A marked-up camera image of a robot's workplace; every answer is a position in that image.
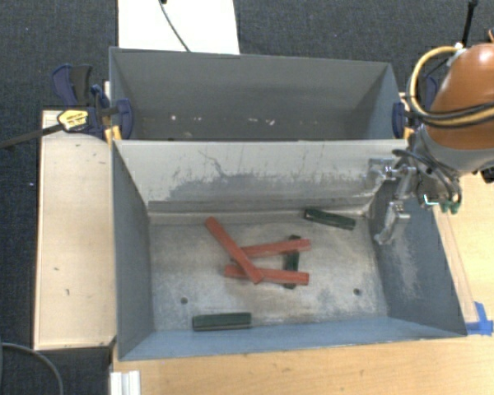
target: blue clamp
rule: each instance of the blue clamp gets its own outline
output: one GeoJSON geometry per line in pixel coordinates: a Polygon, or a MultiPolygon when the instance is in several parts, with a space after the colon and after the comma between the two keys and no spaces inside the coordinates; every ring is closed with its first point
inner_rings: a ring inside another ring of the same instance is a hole
{"type": "Polygon", "coordinates": [[[392,129],[394,130],[394,136],[400,139],[404,136],[404,103],[396,102],[394,108],[392,109],[392,129]]]}
{"type": "Polygon", "coordinates": [[[57,67],[51,74],[51,86],[54,94],[59,97],[67,108],[78,105],[78,99],[73,90],[70,78],[71,64],[63,64],[57,67]]]}
{"type": "Polygon", "coordinates": [[[426,77],[426,92],[425,92],[425,110],[430,110],[431,105],[437,95],[437,81],[431,76],[426,77]]]}
{"type": "Polygon", "coordinates": [[[87,102],[88,88],[86,86],[91,67],[89,69],[76,67],[75,70],[73,68],[70,64],[57,67],[51,75],[51,80],[54,93],[63,101],[67,109],[79,105],[77,91],[82,95],[81,99],[86,103],[89,126],[80,132],[104,139],[104,131],[108,126],[105,126],[101,119],[104,116],[110,116],[112,124],[119,125],[121,137],[129,139],[133,129],[133,112],[129,99],[117,100],[115,107],[110,108],[110,100],[102,88],[99,85],[94,85],[90,88],[90,93],[93,95],[95,103],[90,105],[87,102]]]}
{"type": "Polygon", "coordinates": [[[482,303],[474,301],[476,310],[478,311],[478,322],[466,323],[467,332],[469,335],[488,335],[492,336],[494,333],[494,321],[488,320],[485,314],[485,308],[482,303]]]}

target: dark green block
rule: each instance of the dark green block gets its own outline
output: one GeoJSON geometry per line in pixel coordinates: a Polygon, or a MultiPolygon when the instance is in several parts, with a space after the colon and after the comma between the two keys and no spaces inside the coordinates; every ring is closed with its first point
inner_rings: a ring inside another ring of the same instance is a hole
{"type": "Polygon", "coordinates": [[[306,209],[304,211],[304,218],[308,221],[318,222],[319,224],[338,227],[344,230],[353,230],[356,224],[353,218],[324,212],[320,209],[306,209]]]}
{"type": "Polygon", "coordinates": [[[226,331],[251,327],[251,313],[201,314],[192,317],[194,331],[226,331]]]}

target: blue tape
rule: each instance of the blue tape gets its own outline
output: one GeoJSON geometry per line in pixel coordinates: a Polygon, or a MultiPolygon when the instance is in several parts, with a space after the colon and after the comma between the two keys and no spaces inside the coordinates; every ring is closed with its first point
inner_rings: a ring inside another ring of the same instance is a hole
{"type": "Polygon", "coordinates": [[[487,315],[485,314],[485,308],[482,303],[478,303],[474,301],[474,305],[476,306],[476,310],[478,311],[478,322],[466,323],[467,332],[469,335],[488,335],[492,336],[494,333],[494,321],[488,320],[487,315]]]}

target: red block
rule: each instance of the red block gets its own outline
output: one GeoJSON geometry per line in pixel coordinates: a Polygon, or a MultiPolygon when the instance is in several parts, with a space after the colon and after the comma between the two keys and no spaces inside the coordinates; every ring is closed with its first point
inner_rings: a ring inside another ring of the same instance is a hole
{"type": "Polygon", "coordinates": [[[277,254],[290,254],[292,252],[305,252],[311,250],[311,240],[296,239],[279,241],[277,243],[257,244],[241,248],[250,258],[268,258],[277,254]]]}
{"type": "Polygon", "coordinates": [[[205,225],[221,246],[239,263],[245,275],[254,284],[258,284],[263,280],[263,273],[249,260],[244,251],[227,234],[216,218],[212,216],[208,217],[205,225]]]}
{"type": "MultiPolygon", "coordinates": [[[[310,282],[310,274],[307,272],[282,271],[280,269],[259,269],[263,273],[264,282],[275,284],[297,284],[307,286],[310,282]]],[[[249,278],[247,274],[237,265],[225,266],[224,274],[228,278],[249,278]]]]}

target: metal bracket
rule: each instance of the metal bracket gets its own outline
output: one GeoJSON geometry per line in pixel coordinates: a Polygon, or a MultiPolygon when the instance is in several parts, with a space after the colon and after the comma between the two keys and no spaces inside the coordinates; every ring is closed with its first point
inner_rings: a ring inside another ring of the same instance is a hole
{"type": "Polygon", "coordinates": [[[394,158],[370,158],[368,172],[364,176],[364,188],[372,190],[378,188],[386,180],[394,180],[392,175],[394,158]]]}
{"type": "Polygon", "coordinates": [[[400,201],[390,202],[384,217],[384,228],[373,237],[378,244],[390,244],[403,235],[406,225],[410,221],[410,214],[404,211],[404,204],[400,201]]]}
{"type": "Polygon", "coordinates": [[[403,235],[410,221],[410,214],[404,211],[404,202],[412,196],[412,178],[417,174],[417,168],[402,165],[396,170],[390,170],[392,178],[401,178],[395,190],[394,200],[389,203],[384,216],[384,228],[373,239],[378,244],[390,244],[403,235]]]}

